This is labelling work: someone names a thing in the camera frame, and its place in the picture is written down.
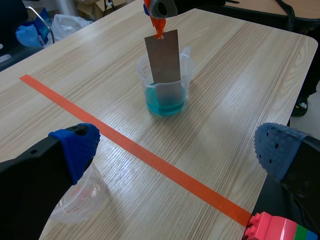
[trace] lego brick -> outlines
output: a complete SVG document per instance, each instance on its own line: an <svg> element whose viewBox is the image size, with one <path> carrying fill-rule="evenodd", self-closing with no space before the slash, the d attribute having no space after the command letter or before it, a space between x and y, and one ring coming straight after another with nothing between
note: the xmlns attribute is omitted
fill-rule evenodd
<svg viewBox="0 0 320 240"><path fill-rule="evenodd" d="M298 226L296 227L294 240L306 240L307 231L308 230L306 228L298 224Z"/></svg>
<svg viewBox="0 0 320 240"><path fill-rule="evenodd" d="M265 240L272 216L266 212L257 213L250 218L251 225L245 230L247 240Z"/></svg>
<svg viewBox="0 0 320 240"><path fill-rule="evenodd" d="M305 240L318 240L318 235L313 233L312 231L307 231Z"/></svg>
<svg viewBox="0 0 320 240"><path fill-rule="evenodd" d="M265 240L294 240L297 223L280 216L273 216Z"/></svg>

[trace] measuring cup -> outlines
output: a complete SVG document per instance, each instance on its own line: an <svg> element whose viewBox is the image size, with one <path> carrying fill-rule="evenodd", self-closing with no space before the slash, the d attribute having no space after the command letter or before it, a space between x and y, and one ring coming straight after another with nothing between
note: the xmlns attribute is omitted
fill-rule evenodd
<svg viewBox="0 0 320 240"><path fill-rule="evenodd" d="M69 188L54 208L50 220L77 224L95 214L107 197L107 186L92 162L78 183Z"/></svg>
<svg viewBox="0 0 320 240"><path fill-rule="evenodd" d="M194 70L195 64L190 58L190 47L187 46L180 53L180 80L154 84L148 55L144 55L136 65L136 72L141 79L146 105L150 111L162 116L181 111L186 104L189 83ZM181 94L179 91L178 99L176 96L172 96L175 92L173 90L177 88L181 88L182 92Z"/></svg>

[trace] orange clip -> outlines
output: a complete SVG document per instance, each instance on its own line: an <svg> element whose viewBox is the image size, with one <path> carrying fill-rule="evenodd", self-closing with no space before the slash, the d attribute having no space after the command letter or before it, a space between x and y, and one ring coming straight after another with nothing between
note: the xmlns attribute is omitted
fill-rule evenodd
<svg viewBox="0 0 320 240"><path fill-rule="evenodd" d="M144 0L144 4L146 9L149 11L151 0ZM162 35L165 31L166 19L155 19L150 16L152 25L155 27L156 35L154 35L157 39L162 38Z"/></svg>

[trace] pink lego brick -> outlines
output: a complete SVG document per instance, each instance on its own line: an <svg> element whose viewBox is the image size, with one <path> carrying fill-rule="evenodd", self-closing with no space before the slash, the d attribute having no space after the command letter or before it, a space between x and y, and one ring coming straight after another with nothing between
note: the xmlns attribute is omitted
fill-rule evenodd
<svg viewBox="0 0 320 240"><path fill-rule="evenodd" d="M294 240L297 226L294 221L273 216L264 240Z"/></svg>
<svg viewBox="0 0 320 240"><path fill-rule="evenodd" d="M265 240L272 216L266 212L257 213L252 216L249 224L251 225L245 230L244 236L247 240Z"/></svg>

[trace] cardboard box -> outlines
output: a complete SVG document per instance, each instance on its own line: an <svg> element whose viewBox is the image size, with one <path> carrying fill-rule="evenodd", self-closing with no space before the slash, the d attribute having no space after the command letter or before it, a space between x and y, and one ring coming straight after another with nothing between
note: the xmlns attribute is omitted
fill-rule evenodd
<svg viewBox="0 0 320 240"><path fill-rule="evenodd" d="M85 4L80 1L82 0L76 0L76 9L79 12L79 16L83 18L92 18L93 20L97 21L101 19L104 16L105 11L105 1L104 0L98 0L92 4ZM122 7L127 3L127 0L112 0L114 6L116 7ZM112 13L114 10L110 5L107 6L107 11L105 15L108 15Z"/></svg>

